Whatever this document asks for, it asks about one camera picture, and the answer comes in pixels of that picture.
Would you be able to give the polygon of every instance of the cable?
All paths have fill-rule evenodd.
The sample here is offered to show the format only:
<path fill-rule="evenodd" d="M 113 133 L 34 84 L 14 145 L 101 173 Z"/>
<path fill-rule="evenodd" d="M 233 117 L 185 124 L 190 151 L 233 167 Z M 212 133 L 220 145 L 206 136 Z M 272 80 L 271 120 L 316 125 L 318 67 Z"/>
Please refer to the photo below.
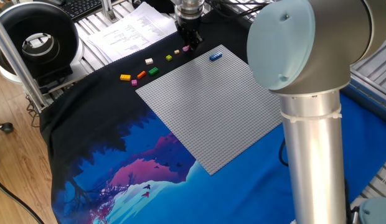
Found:
<path fill-rule="evenodd" d="M 44 224 L 44 222 L 39 218 L 39 216 L 21 199 L 16 197 L 12 192 L 10 192 L 5 186 L 0 183 L 0 190 L 4 192 L 8 197 L 13 199 L 16 203 L 18 203 L 21 207 L 23 207 L 30 215 L 37 221 L 38 224 Z"/>
<path fill-rule="evenodd" d="M 243 16 L 247 16 L 253 12 L 257 12 L 261 9 L 263 9 L 265 6 L 269 5 L 270 2 L 261 2 L 261 3 L 255 3 L 257 6 L 253 7 L 252 9 L 249 9 L 245 12 L 242 12 L 242 13 L 239 13 L 237 15 L 233 15 L 233 16 L 229 16 L 229 15 L 226 15 L 224 14 L 220 9 L 218 9 L 214 3 L 217 3 L 217 4 L 221 4 L 221 5 L 244 5 L 244 4 L 247 4 L 247 3 L 236 3 L 236 2 L 224 2 L 224 1 L 218 1 L 218 0 L 205 0 L 205 2 L 207 4 L 209 4 L 219 15 L 223 16 L 223 17 L 226 17 L 226 18 L 229 18 L 229 19 L 237 19 L 239 17 L 243 17 Z"/>
<path fill-rule="evenodd" d="M 347 216 L 347 223 L 352 224 L 352 212 L 351 212 L 351 205 L 349 203 L 349 185 L 348 180 L 344 178 L 344 184 L 345 184 L 345 210 L 346 210 L 346 216 Z"/>
<path fill-rule="evenodd" d="M 288 167 L 288 163 L 283 160 L 283 156 L 282 156 L 285 145 L 286 145 L 286 139 L 283 139 L 283 142 L 281 142 L 280 149 L 279 149 L 279 160 L 283 165 Z"/>
<path fill-rule="evenodd" d="M 210 0 L 210 1 L 214 3 L 229 4 L 229 5 L 260 5 L 265 3 L 265 2 L 226 2 L 226 1 L 219 1 L 219 0 Z"/>

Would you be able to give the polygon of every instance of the gray baseplate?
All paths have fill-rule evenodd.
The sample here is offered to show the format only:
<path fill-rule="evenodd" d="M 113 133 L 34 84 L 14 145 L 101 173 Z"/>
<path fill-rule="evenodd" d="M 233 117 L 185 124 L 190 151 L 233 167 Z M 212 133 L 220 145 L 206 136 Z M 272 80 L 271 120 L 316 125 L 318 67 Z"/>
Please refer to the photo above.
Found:
<path fill-rule="evenodd" d="M 223 45 L 136 92 L 210 175 L 282 122 L 279 98 Z"/>

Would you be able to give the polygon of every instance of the paper sheet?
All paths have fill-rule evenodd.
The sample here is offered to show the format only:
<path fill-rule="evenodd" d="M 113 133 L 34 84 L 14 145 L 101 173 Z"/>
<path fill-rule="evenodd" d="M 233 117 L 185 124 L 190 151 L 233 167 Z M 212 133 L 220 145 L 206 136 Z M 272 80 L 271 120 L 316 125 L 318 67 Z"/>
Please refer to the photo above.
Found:
<path fill-rule="evenodd" d="M 115 61 L 142 50 L 176 32 L 175 23 L 143 2 L 107 29 L 88 36 L 106 59 Z"/>

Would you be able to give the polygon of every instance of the green lego brick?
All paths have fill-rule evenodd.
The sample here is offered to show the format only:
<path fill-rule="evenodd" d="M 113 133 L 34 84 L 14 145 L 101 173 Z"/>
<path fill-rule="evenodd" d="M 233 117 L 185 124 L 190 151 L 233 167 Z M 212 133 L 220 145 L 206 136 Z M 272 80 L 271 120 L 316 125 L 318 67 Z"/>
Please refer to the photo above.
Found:
<path fill-rule="evenodd" d="M 149 71 L 149 75 L 153 76 L 158 73 L 158 68 L 154 67 L 152 70 Z"/>
<path fill-rule="evenodd" d="M 171 55 L 168 55 L 168 56 L 166 57 L 166 59 L 167 59 L 168 62 L 170 62 L 170 61 L 172 60 L 172 56 L 171 56 Z"/>

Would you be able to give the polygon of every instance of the keyboard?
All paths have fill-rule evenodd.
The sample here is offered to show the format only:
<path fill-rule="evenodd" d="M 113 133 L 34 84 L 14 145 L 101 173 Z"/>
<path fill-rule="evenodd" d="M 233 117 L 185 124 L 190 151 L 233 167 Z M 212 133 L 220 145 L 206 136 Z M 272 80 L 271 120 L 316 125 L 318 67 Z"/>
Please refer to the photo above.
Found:
<path fill-rule="evenodd" d="M 100 0 L 73 0 L 60 7 L 76 22 L 101 8 Z"/>

